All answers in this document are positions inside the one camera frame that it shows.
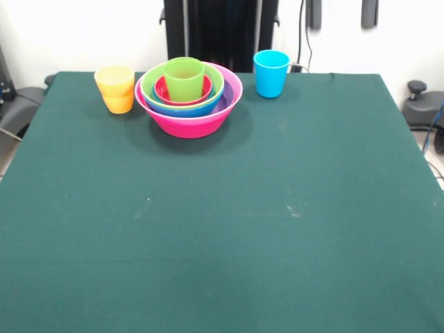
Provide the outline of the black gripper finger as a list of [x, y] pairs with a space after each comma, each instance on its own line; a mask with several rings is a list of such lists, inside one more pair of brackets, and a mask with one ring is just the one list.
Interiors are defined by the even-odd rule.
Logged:
[[361, 28], [373, 29], [377, 27], [379, 14], [379, 0], [361, 1]]
[[322, 0], [307, 0], [307, 28], [320, 30], [322, 27]]

